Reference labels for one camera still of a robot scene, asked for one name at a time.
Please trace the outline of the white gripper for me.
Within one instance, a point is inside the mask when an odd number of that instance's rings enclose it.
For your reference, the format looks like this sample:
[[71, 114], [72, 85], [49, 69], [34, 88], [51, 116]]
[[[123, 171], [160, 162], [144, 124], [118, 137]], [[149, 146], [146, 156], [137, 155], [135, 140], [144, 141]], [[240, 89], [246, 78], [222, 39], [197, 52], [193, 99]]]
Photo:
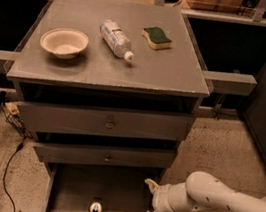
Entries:
[[145, 184], [153, 194], [152, 206], [156, 212], [181, 212], [186, 192], [184, 183], [160, 186], [154, 180], [146, 178]]

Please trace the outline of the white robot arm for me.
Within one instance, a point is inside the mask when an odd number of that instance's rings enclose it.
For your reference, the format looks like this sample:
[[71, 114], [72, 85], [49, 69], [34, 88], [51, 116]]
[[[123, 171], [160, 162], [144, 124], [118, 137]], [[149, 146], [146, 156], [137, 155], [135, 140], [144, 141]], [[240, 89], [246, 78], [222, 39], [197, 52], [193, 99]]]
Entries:
[[258, 199], [238, 192], [203, 171], [176, 185], [160, 186], [148, 178], [145, 184], [152, 193], [153, 212], [266, 212], [266, 196]]

